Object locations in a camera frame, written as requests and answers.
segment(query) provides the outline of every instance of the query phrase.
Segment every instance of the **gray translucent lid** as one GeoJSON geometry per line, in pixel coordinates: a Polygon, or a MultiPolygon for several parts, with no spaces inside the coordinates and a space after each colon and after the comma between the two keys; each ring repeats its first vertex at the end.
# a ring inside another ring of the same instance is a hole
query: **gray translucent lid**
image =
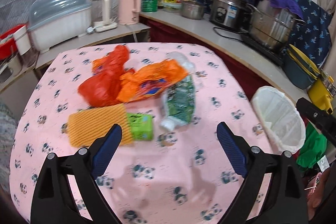
{"type": "Polygon", "coordinates": [[[36,0],[29,10],[29,31],[68,14],[89,8],[89,0],[36,0]]]}

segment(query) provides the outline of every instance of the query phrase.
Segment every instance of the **pink floral cloth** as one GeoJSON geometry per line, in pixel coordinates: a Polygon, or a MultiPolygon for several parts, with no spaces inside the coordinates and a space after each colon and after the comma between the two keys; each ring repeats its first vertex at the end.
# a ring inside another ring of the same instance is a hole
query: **pink floral cloth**
{"type": "MultiPolygon", "coordinates": [[[[10,161],[11,196],[25,219],[30,219],[35,184],[47,154],[77,151],[64,126],[71,113],[89,107],[77,88],[92,75],[91,61],[114,47],[61,53],[36,86],[20,120],[10,161]]],[[[250,103],[222,60],[205,47],[176,43],[127,47],[131,54],[126,67],[136,70],[164,60],[169,52],[185,54],[196,66],[195,114],[190,125],[166,134],[159,128],[161,98],[126,104],[128,112],[153,115],[154,140],[119,147],[105,174],[96,180],[99,189],[123,223],[217,223],[243,181],[217,140],[217,124],[226,122],[250,145],[271,152],[250,103]]],[[[259,212],[268,183],[265,176],[250,217],[259,212]]],[[[73,177],[70,184],[79,212],[90,218],[73,177]]]]}

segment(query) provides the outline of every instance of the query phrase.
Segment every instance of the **white tag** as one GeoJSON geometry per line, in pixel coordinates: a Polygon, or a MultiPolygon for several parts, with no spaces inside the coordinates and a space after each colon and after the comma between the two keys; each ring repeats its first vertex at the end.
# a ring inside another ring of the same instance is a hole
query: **white tag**
{"type": "Polygon", "coordinates": [[[330,166],[327,160],[327,157],[324,155],[322,157],[322,159],[320,159],[317,164],[319,165],[321,172],[324,172],[325,170],[327,170],[330,166]]]}
{"type": "Polygon", "coordinates": [[[227,13],[227,16],[231,17],[231,18],[235,18],[236,15],[237,15],[237,8],[231,6],[230,9],[229,9],[229,12],[227,13]]]}

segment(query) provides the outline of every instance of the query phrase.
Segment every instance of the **ribbed orange towel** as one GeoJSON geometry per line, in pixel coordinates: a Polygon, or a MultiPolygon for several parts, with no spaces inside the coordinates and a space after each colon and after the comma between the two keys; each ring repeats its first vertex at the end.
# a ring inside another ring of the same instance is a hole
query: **ribbed orange towel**
{"type": "Polygon", "coordinates": [[[117,123],[123,130],[120,145],[133,142],[123,104],[92,108],[71,114],[68,120],[68,136],[73,147],[90,146],[95,139],[105,136],[117,123]]]}

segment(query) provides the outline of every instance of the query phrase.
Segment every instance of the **metal screw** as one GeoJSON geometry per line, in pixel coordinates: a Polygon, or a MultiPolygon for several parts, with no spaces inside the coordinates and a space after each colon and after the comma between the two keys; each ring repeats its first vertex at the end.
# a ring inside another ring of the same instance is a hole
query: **metal screw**
{"type": "Polygon", "coordinates": [[[287,158],[290,158],[292,156],[292,153],[289,152],[289,151],[285,151],[283,152],[283,154],[287,157],[287,158]]]}
{"type": "Polygon", "coordinates": [[[260,148],[258,146],[251,147],[251,151],[255,154],[258,154],[260,152],[260,148]]]}
{"type": "Polygon", "coordinates": [[[55,153],[49,153],[47,156],[49,160],[52,160],[54,157],[55,157],[55,153]]]}
{"type": "Polygon", "coordinates": [[[79,153],[80,155],[85,155],[86,152],[87,152],[87,148],[84,148],[84,147],[78,150],[78,153],[79,153]]]}

